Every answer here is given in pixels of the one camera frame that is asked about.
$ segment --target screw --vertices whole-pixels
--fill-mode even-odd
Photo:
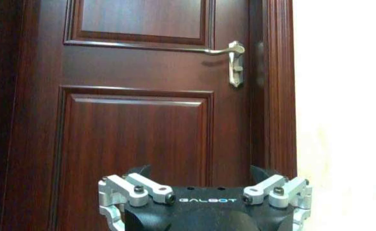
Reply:
[[[250,205],[252,203],[252,197],[250,195],[244,195],[242,199],[246,205]]]
[[[168,194],[166,197],[166,203],[172,205],[175,203],[175,195],[174,194]]]
[[[275,187],[275,188],[274,188],[274,193],[275,193],[276,195],[283,196],[283,195],[284,195],[284,188],[283,188],[283,187]]]
[[[142,194],[145,192],[145,187],[142,185],[135,186],[135,192]]]

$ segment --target silver metal bracket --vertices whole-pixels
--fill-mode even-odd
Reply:
[[[274,175],[255,186],[244,188],[243,200],[247,205],[259,205],[264,202],[264,197],[270,194],[275,187],[286,184],[286,178]]]
[[[101,214],[107,217],[109,227],[113,231],[125,231],[118,204],[130,202],[134,207],[145,206],[149,203],[149,191],[138,188],[118,175],[105,177],[99,181],[99,204]]]
[[[295,207],[292,231],[302,231],[304,221],[311,216],[312,186],[308,181],[302,177],[294,178],[270,192],[268,201],[278,208],[286,208],[290,204]]]
[[[172,187],[170,187],[168,185],[162,185],[157,183],[155,181],[153,181],[138,173],[131,173],[127,176],[127,181],[134,185],[145,186],[145,189],[147,189],[149,194],[150,196],[153,196],[155,202],[170,205],[174,204],[175,195]]]

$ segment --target bolt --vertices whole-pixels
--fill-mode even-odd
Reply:
[[[246,205],[250,205],[252,203],[252,197],[250,195],[244,194],[242,199],[243,199]]]
[[[172,205],[175,203],[175,195],[174,194],[170,193],[166,196],[166,203],[170,204],[170,205]]]
[[[274,193],[275,193],[276,195],[283,196],[283,195],[284,195],[284,188],[283,188],[283,187],[275,187],[275,188],[274,188]]]
[[[135,186],[135,192],[142,194],[145,192],[145,187],[142,185]]]

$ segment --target door handle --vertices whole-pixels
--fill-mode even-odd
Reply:
[[[224,50],[210,50],[207,49],[206,54],[208,55],[230,55],[230,83],[238,88],[244,82],[243,76],[243,54],[246,53],[246,48],[240,42],[234,41],[230,43],[228,48]]]

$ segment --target raised door panel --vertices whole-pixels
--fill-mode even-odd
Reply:
[[[207,185],[212,92],[87,87],[62,91],[53,199],[59,230],[106,227],[93,199],[102,176],[151,164],[154,180]]]
[[[210,48],[215,0],[70,0],[66,44]]]

